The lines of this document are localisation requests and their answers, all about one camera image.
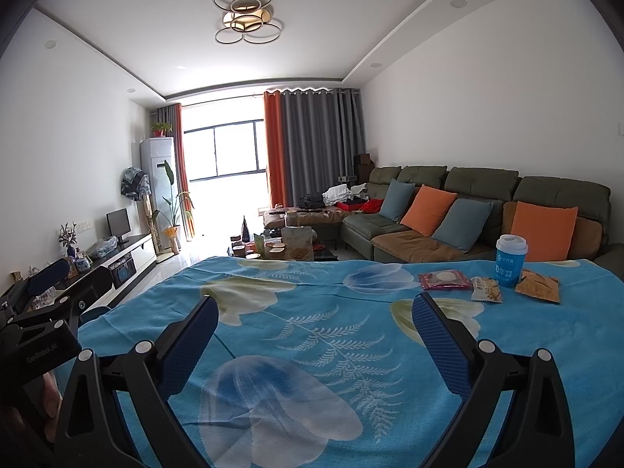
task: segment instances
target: potted plant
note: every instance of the potted plant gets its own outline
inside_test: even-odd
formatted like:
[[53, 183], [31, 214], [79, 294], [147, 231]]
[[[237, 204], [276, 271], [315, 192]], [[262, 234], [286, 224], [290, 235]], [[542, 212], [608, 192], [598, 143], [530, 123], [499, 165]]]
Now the potted plant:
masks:
[[61, 225], [58, 238], [59, 243], [67, 248], [67, 256], [76, 257], [76, 250], [72, 246], [76, 244], [76, 223], [73, 224], [73, 227], [70, 227], [69, 223], [65, 223], [65, 226]]
[[158, 123], [152, 123], [150, 126], [154, 137], [173, 137], [174, 135], [171, 129], [171, 123], [159, 121]]
[[156, 219], [160, 214], [165, 217], [167, 223], [169, 223], [169, 226], [165, 228], [163, 232], [169, 238], [169, 242], [171, 243], [171, 251], [173, 251], [174, 254], [177, 255], [180, 253], [180, 248], [178, 248], [178, 243], [176, 240], [176, 237], [178, 235], [178, 229], [180, 227], [180, 225], [178, 224], [180, 215], [182, 214], [182, 211], [184, 211], [187, 216], [193, 216], [193, 213], [191, 211], [189, 211], [188, 209], [184, 209], [182, 203], [183, 201], [188, 200], [193, 209], [195, 209], [195, 206], [193, 206], [193, 201], [191, 200], [188, 191], [181, 191], [178, 195], [174, 196], [174, 182], [176, 178], [174, 176], [174, 171], [171, 169], [171, 166], [169, 165], [169, 162], [167, 160], [165, 160], [165, 171], [167, 172], [167, 178], [169, 179], [169, 184], [171, 186], [171, 197], [163, 197], [163, 199], [169, 205], [169, 210], [168, 213], [165, 214], [159, 209], [156, 209], [152, 213], [152, 222], [154, 222], [155, 224]]

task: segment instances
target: monitor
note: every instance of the monitor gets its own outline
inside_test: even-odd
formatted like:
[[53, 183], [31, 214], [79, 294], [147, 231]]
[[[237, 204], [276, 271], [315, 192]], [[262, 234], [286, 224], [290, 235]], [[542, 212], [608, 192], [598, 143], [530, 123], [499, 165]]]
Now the monitor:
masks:
[[106, 220], [108, 221], [110, 235], [117, 236], [120, 243], [127, 243], [128, 240], [124, 239], [124, 234], [130, 232], [130, 220], [128, 219], [128, 211], [126, 208], [124, 207], [124, 209], [108, 213], [106, 215]]

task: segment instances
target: blue gripper pad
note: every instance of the blue gripper pad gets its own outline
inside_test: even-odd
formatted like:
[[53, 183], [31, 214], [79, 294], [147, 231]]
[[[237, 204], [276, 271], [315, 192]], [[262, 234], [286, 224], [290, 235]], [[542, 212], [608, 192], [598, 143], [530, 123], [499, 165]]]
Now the blue gripper pad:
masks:
[[450, 320], [426, 292], [414, 299], [412, 320], [448, 390], [466, 401], [472, 390], [470, 359], [447, 325]]
[[163, 400], [166, 401], [170, 395], [182, 391], [218, 322], [219, 309], [216, 301], [205, 297], [182, 322], [175, 325], [175, 329], [167, 333], [168, 327], [163, 331], [162, 335], [168, 334], [168, 337], [158, 351], [157, 384], [158, 393]]

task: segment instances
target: curtain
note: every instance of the curtain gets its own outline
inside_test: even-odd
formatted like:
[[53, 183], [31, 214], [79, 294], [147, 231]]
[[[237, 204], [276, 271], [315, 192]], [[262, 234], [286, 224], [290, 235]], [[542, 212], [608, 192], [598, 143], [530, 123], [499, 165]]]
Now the curtain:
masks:
[[264, 127], [266, 128], [266, 181], [269, 187], [269, 205], [288, 206], [286, 174], [284, 170], [284, 139], [282, 131], [282, 94], [264, 93]]
[[[174, 103], [161, 107], [156, 111], [156, 121], [158, 123], [171, 123], [174, 134], [174, 153], [176, 163], [176, 180], [178, 182], [178, 192], [188, 191], [188, 178], [186, 177], [186, 166], [184, 163], [184, 148], [182, 146], [182, 104]], [[191, 212], [191, 201], [182, 198], [182, 226], [186, 234], [186, 240], [191, 241], [195, 237], [195, 223], [193, 215], [187, 216], [185, 211]]]
[[338, 176], [353, 176], [353, 157], [364, 152], [360, 90], [284, 92], [282, 130], [286, 200], [324, 192]]

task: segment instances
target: white cup lid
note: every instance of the white cup lid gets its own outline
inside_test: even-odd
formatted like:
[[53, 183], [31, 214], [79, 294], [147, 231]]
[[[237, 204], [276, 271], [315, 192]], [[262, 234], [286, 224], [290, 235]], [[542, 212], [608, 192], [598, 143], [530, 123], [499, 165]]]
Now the white cup lid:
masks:
[[526, 239], [513, 234], [503, 234], [496, 241], [496, 248], [511, 255], [526, 255], [528, 252]]

